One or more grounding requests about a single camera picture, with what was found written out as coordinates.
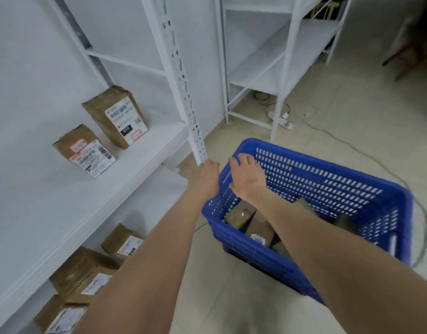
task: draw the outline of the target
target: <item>black cable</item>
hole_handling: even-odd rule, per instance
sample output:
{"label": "black cable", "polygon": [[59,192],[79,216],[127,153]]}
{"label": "black cable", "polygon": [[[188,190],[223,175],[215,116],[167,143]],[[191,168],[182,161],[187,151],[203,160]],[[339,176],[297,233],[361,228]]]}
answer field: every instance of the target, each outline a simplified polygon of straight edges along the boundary
{"label": "black cable", "polygon": [[[375,163],[377,163],[381,168],[383,168],[386,172],[388,172],[391,176],[393,176],[394,178],[396,178],[399,182],[401,182],[406,188],[407,190],[411,191],[410,185],[404,180],[402,179],[400,176],[398,176],[397,174],[393,173],[389,168],[387,168],[385,165],[382,164],[382,162],[380,162],[379,160],[377,160],[376,158],[368,155],[367,153],[357,149],[355,146],[351,145],[350,143],[341,140],[339,138],[337,138],[336,136],[334,136],[333,134],[331,134],[330,132],[323,130],[321,128],[316,128],[314,126],[312,126],[311,124],[309,124],[306,119],[303,119],[303,121],[306,123],[306,125],[308,127],[310,127],[313,130],[316,131],[321,131],[325,134],[327,134],[328,136],[332,137],[333,139],[335,139],[336,141],[339,141],[343,144],[348,145],[350,148],[352,148],[354,151],[360,153],[361,155],[373,160]],[[425,207],[423,207],[423,205],[421,204],[420,201],[417,200],[417,198],[415,196],[413,196],[414,200],[416,201],[416,204],[421,208],[422,213],[424,214],[424,241],[422,244],[422,248],[419,251],[419,255],[417,257],[417,259],[415,260],[415,262],[412,264],[412,268],[416,268],[417,265],[419,265],[422,262],[422,259],[425,257],[425,254],[427,253],[427,210],[425,209]]]}
{"label": "black cable", "polygon": [[[262,93],[262,94],[265,94],[265,95],[267,95],[267,97],[265,98],[265,99],[262,99],[262,98],[257,98],[257,95],[258,94],[260,94],[260,93]],[[273,102],[273,103],[270,103],[270,104],[263,104],[263,103],[261,103],[260,101],[261,100],[268,100],[269,99],[269,97],[270,97],[270,95],[268,94],[268,93],[264,93],[264,92],[262,92],[262,91],[255,91],[254,92],[254,99],[257,101],[257,103],[258,104],[260,104],[261,106],[271,106],[271,105],[273,105],[273,104],[276,104],[277,102]],[[286,103],[283,103],[285,106],[288,106],[288,108],[289,108],[289,111],[288,111],[288,114],[291,112],[291,107],[288,105],[288,104],[286,104]]]}

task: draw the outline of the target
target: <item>sticker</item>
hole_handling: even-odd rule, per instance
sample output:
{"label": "sticker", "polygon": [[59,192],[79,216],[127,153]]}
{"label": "sticker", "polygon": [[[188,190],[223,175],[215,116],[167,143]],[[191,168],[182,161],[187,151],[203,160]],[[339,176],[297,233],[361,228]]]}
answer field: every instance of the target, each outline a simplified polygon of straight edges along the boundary
{"label": "sticker", "polygon": [[127,96],[105,110],[105,115],[123,135],[128,145],[148,131],[135,106]]}
{"label": "sticker", "polygon": [[82,292],[80,292],[83,295],[94,295],[96,294],[100,288],[106,285],[108,281],[110,281],[111,275],[109,274],[103,274],[98,273],[93,279],[93,281],[90,282],[90,284],[85,288]]}
{"label": "sticker", "polygon": [[260,243],[261,245],[265,245],[266,244],[266,240],[265,238],[257,235],[257,234],[251,234],[250,235],[250,239],[255,240],[256,242]]}
{"label": "sticker", "polygon": [[104,149],[99,140],[95,139],[70,160],[96,178],[108,169],[116,158]]}
{"label": "sticker", "polygon": [[136,238],[134,236],[129,236],[124,245],[121,246],[118,253],[125,256],[131,256],[133,252],[141,245],[143,242],[142,239]]}
{"label": "sticker", "polygon": [[87,142],[84,139],[78,140],[76,143],[74,143],[72,146],[70,146],[70,149],[73,152],[79,152],[83,149],[84,146],[87,145]]}
{"label": "sticker", "polygon": [[86,308],[66,308],[51,322],[45,334],[71,333]]}

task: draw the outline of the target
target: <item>blue plastic basket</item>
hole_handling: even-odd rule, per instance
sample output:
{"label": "blue plastic basket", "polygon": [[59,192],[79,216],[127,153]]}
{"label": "blue plastic basket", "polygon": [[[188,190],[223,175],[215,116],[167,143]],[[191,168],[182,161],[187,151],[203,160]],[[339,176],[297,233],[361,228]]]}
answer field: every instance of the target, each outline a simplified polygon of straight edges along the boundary
{"label": "blue plastic basket", "polygon": [[[359,235],[410,265],[411,193],[387,180],[310,157],[259,139],[244,140],[233,157],[251,154],[266,173],[267,186],[294,202],[305,197],[320,218],[332,222],[340,213],[352,216]],[[280,281],[323,302],[299,267],[224,222],[240,199],[229,188],[229,164],[220,174],[220,193],[203,215],[217,240]]]}

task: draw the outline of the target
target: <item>red-bordered sticker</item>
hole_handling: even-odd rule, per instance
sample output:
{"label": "red-bordered sticker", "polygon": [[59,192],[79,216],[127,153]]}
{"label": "red-bordered sticker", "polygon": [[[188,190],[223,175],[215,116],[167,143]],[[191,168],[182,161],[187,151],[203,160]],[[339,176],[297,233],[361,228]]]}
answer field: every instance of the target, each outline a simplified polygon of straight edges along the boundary
{"label": "red-bordered sticker", "polygon": [[71,149],[71,151],[77,153],[77,152],[80,152],[87,145],[88,145],[88,143],[83,138],[81,138],[76,143],[74,143],[72,146],[70,146],[70,149]]}
{"label": "red-bordered sticker", "polygon": [[136,130],[135,132],[132,133],[132,140],[137,140],[139,137],[142,136],[142,131],[141,130]]}

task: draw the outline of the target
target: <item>wooden chair leg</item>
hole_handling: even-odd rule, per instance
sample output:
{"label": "wooden chair leg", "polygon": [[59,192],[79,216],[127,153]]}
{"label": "wooden chair leg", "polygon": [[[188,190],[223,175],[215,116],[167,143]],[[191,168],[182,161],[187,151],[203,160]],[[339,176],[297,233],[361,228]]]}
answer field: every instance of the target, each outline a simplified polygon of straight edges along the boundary
{"label": "wooden chair leg", "polygon": [[411,74],[413,71],[415,71],[417,68],[421,67],[424,64],[427,64],[427,57],[424,58],[422,61],[419,61],[418,63],[413,64],[410,67],[406,68],[403,72],[401,72],[399,75],[397,75],[395,81],[398,81],[398,80],[404,78],[406,75]]}
{"label": "wooden chair leg", "polygon": [[406,44],[405,46],[403,46],[401,49],[399,49],[399,51],[393,55],[391,55],[389,58],[387,58],[385,61],[383,61],[382,66],[386,66],[388,63],[390,63],[392,60],[394,60],[396,57],[398,57],[399,55],[401,55],[404,51],[406,51],[407,49],[410,49],[413,46],[414,42],[411,42],[409,44]]}

